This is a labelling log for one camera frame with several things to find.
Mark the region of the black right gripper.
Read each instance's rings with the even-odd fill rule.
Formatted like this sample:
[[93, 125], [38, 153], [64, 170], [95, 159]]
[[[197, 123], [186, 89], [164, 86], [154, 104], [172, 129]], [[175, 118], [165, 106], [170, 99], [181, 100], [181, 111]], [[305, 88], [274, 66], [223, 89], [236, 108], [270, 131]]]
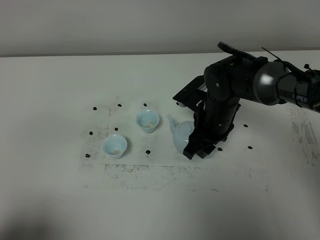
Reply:
[[173, 99], [194, 111], [194, 130], [183, 155], [192, 159], [194, 155], [205, 158], [224, 141], [233, 129], [233, 121], [240, 107], [240, 98], [230, 96], [220, 101], [208, 90], [205, 91], [203, 76], [195, 77], [182, 88]]

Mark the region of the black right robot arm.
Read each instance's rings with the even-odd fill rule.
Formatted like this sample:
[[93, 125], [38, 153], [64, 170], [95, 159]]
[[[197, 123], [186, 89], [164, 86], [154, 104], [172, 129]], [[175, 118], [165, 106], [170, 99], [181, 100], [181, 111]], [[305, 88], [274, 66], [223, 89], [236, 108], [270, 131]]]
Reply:
[[291, 103], [315, 112], [320, 110], [320, 72], [308, 64], [300, 70], [288, 61], [255, 57], [223, 42], [218, 47], [228, 57], [205, 68], [175, 96], [179, 106], [191, 109], [191, 128], [185, 129], [181, 152], [191, 159], [209, 155], [226, 141], [234, 118], [245, 99], [267, 106]]

